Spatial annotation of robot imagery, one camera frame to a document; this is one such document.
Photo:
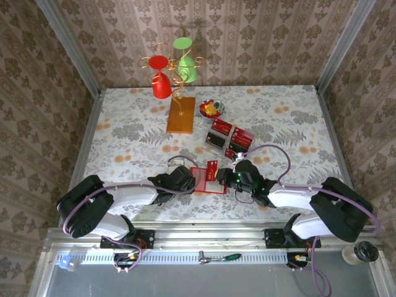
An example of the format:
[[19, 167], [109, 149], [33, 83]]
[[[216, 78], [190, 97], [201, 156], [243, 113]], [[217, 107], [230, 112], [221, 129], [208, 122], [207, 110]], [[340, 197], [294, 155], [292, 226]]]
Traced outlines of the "floral patterned table cover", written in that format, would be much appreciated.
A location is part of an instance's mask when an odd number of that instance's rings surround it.
[[[329, 176], [342, 179], [318, 97], [312, 85], [185, 87], [182, 94], [197, 104], [219, 100], [222, 119], [254, 134], [249, 155], [260, 173], [286, 184], [320, 184]], [[192, 134], [166, 132], [170, 99], [156, 99], [149, 88], [116, 88], [105, 93], [84, 176], [131, 182], [167, 171], [172, 156], [187, 156], [186, 166], [209, 160], [229, 161], [207, 152], [211, 120], [194, 116]], [[112, 210], [135, 221], [153, 220], [288, 220], [291, 207], [269, 209], [248, 194], [176, 196], [157, 205], [126, 205]]]

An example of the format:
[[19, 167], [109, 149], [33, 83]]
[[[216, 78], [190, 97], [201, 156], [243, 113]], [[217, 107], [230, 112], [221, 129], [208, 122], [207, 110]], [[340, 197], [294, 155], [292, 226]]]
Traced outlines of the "blue white plug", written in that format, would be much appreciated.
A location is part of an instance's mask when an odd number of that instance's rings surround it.
[[58, 267], [60, 269], [67, 270], [69, 272], [74, 272], [79, 265], [79, 261], [76, 258], [73, 258], [72, 256], [62, 256]]

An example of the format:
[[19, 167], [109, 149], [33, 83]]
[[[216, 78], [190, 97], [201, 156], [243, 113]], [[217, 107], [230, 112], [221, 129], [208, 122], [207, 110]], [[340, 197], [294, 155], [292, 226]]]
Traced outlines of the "small patterned bowl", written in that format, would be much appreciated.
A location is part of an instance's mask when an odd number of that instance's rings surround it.
[[212, 103], [217, 110], [216, 115], [209, 117], [209, 119], [218, 118], [225, 111], [225, 106], [222, 101], [210, 99], [210, 100], [204, 100], [203, 103]]

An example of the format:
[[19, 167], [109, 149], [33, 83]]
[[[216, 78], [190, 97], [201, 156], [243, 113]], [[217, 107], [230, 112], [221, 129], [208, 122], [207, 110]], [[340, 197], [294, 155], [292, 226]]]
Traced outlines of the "aluminium table side rail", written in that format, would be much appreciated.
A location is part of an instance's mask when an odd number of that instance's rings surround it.
[[324, 117], [324, 121], [325, 121], [326, 126], [327, 126], [327, 130], [328, 130], [328, 133], [329, 133], [330, 140], [332, 142], [332, 146], [333, 146], [333, 149], [334, 149], [334, 154], [335, 154], [335, 157], [337, 159], [338, 167], [340, 168], [340, 173], [341, 173], [343, 182], [347, 186], [349, 186], [350, 188], [354, 189], [353, 183], [352, 183], [351, 178], [350, 178], [350, 174], [348, 172], [347, 164], [346, 164], [346, 162], [344, 160], [343, 153], [342, 153], [342, 150], [341, 150], [341, 146], [340, 146], [340, 143], [338, 141], [337, 133], [335, 132], [335, 128], [334, 128], [334, 125], [333, 125], [333, 122], [332, 122], [332, 118], [331, 118], [329, 110], [327, 108], [324, 96], [323, 96], [322, 92], [316, 86], [314, 86], [314, 90], [316, 91], [316, 94], [317, 94], [317, 97], [318, 97], [318, 102], [319, 102], [319, 105], [321, 107], [322, 115]]
[[98, 124], [98, 119], [100, 117], [103, 101], [105, 98], [106, 90], [100, 91], [98, 97], [94, 100], [93, 106], [90, 112], [90, 116], [85, 128], [84, 136], [80, 145], [77, 160], [74, 166], [74, 170], [71, 176], [71, 181], [69, 183], [68, 192], [76, 187], [83, 179], [84, 172], [88, 162], [88, 156], [90, 153], [90, 148], [92, 146], [93, 137]]

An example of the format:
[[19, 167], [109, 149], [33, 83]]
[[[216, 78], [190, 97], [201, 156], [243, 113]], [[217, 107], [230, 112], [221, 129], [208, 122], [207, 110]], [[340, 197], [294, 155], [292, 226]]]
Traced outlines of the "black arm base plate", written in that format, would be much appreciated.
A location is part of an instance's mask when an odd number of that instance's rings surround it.
[[[119, 240], [122, 243], [131, 243], [136, 246], [139, 246], [141, 249], [153, 249], [155, 242], [155, 231], [154, 230], [145, 230], [145, 229], [137, 229], [134, 235], [127, 235], [123, 239]], [[101, 249], [132, 249], [132, 246], [127, 244], [116, 244], [112, 241], [109, 241], [104, 236], [101, 237], [100, 241]]]
[[307, 248], [314, 243], [314, 237], [301, 239], [292, 231], [284, 232], [281, 228], [264, 230], [265, 246], [268, 249], [276, 248]]

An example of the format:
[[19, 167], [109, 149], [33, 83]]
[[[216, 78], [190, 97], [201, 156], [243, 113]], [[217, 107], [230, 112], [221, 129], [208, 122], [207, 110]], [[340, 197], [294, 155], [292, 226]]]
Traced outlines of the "red VIP card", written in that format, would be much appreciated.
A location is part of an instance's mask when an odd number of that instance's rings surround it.
[[234, 129], [234, 133], [239, 136], [242, 137], [248, 141], [253, 141], [254, 139], [254, 135], [244, 129], [241, 129], [240, 127], [235, 127]]
[[225, 150], [225, 156], [230, 160], [235, 161], [240, 154], [245, 154], [247, 150], [244, 149], [237, 149], [237, 148], [227, 148]]
[[215, 118], [213, 120], [211, 129], [216, 131], [216, 132], [219, 132], [220, 134], [222, 134], [224, 136], [229, 136], [229, 134], [230, 134], [230, 132], [232, 130], [232, 127], [233, 127], [232, 124], [230, 124], [230, 123], [228, 123], [226, 121], [223, 121], [223, 120], [221, 120], [219, 118]]
[[249, 139], [248, 137], [240, 136], [240, 135], [238, 135], [236, 133], [234, 133], [231, 136], [231, 141], [232, 141], [232, 143], [238, 144], [238, 145], [240, 145], [240, 146], [242, 146], [244, 148], [247, 148], [247, 149], [250, 147], [251, 142], [252, 142], [252, 140]]
[[206, 174], [205, 174], [205, 180], [207, 182], [215, 181], [217, 172], [218, 172], [218, 161], [217, 160], [208, 161]]

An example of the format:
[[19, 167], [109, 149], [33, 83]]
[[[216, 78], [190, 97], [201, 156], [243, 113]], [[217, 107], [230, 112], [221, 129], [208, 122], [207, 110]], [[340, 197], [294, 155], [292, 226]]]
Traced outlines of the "red goblet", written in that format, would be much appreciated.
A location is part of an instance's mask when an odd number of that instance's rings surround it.
[[169, 60], [162, 55], [152, 56], [148, 64], [156, 71], [152, 79], [153, 94], [157, 99], [166, 99], [171, 95], [171, 82], [163, 71], [167, 68]]

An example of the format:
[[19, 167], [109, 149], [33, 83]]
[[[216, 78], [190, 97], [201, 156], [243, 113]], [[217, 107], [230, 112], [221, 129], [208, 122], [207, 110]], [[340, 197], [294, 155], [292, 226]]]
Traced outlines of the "clear cup with dark lid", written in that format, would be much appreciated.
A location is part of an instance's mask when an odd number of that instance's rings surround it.
[[343, 260], [350, 265], [360, 265], [377, 261], [378, 248], [369, 241], [358, 241], [342, 249]]

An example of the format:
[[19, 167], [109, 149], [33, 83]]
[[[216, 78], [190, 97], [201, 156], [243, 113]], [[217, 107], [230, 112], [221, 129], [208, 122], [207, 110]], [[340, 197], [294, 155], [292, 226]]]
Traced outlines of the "green goblet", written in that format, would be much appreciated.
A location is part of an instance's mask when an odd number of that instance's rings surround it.
[[175, 82], [179, 84], [193, 83], [198, 76], [196, 62], [190, 56], [191, 46], [192, 40], [188, 37], [179, 37], [173, 42], [174, 49], [182, 51], [181, 56], [175, 62], [178, 75]]

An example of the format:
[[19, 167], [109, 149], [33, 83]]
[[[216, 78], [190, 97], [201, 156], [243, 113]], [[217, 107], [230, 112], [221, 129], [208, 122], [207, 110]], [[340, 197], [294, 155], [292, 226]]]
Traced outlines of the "aluminium frame post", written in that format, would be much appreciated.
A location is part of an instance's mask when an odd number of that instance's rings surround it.
[[317, 81], [316, 89], [319, 94], [323, 94], [329, 86], [333, 76], [340, 67], [375, 3], [376, 0], [358, 0], [354, 11], [348, 19], [348, 22]]
[[83, 56], [77, 44], [77, 38], [73, 37], [72, 31], [67, 26], [61, 11], [56, 7], [54, 0], [36, 0], [39, 8], [44, 13], [47, 21], [66, 50], [73, 65], [84, 81], [85, 86], [90, 91], [92, 97], [96, 100], [100, 96], [101, 87], [99, 86], [94, 74], [91, 71], [88, 62]]

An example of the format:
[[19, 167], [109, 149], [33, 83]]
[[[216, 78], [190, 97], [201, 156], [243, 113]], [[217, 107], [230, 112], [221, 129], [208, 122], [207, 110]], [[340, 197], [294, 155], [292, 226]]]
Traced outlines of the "long aluminium base rail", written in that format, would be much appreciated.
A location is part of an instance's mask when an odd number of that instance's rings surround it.
[[[168, 220], [135, 221], [137, 229], [155, 231], [154, 251], [236, 251], [253, 252], [266, 249], [264, 230], [282, 228], [286, 221], [265, 220]], [[98, 250], [101, 237], [87, 235], [73, 239], [61, 228], [50, 228], [43, 251]]]

